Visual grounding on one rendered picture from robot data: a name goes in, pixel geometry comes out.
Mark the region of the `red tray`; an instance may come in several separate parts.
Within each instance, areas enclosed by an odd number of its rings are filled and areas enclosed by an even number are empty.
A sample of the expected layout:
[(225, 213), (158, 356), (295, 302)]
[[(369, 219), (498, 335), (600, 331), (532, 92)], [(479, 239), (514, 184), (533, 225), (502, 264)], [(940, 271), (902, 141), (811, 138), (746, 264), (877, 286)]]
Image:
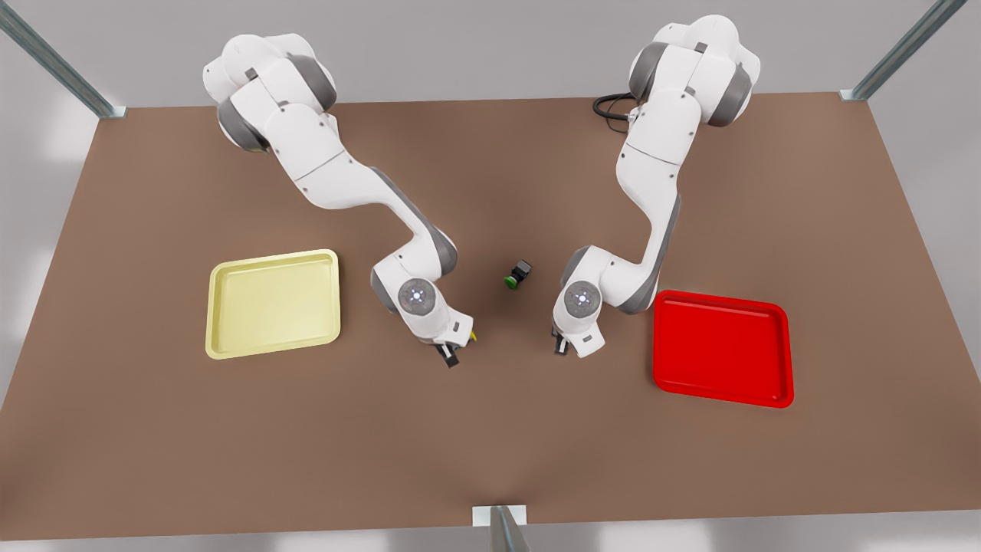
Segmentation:
[(787, 408), (795, 398), (787, 314), (760, 301), (659, 292), (652, 377), (665, 392)]

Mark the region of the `pale yellow tray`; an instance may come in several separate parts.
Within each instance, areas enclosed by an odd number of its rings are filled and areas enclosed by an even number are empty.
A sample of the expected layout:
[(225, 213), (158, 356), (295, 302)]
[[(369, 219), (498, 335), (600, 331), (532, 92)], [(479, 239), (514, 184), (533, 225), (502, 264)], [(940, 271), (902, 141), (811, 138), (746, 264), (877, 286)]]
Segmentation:
[(341, 332), (332, 249), (222, 262), (208, 293), (205, 352), (214, 360), (325, 345)]

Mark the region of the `silver frame post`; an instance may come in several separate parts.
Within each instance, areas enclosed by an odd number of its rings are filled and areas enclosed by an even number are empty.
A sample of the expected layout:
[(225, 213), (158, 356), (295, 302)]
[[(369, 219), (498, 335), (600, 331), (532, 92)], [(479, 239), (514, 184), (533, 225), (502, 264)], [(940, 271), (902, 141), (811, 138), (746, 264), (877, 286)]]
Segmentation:
[(528, 524), (526, 505), (473, 506), (473, 527), (488, 527), (490, 552), (530, 552), (530, 546), (521, 532)]
[(936, 0), (854, 87), (838, 92), (841, 101), (869, 101), (968, 2), (970, 0)]
[(103, 97), (6, 0), (0, 0), (0, 29), (98, 118), (126, 116), (126, 106), (115, 106)]

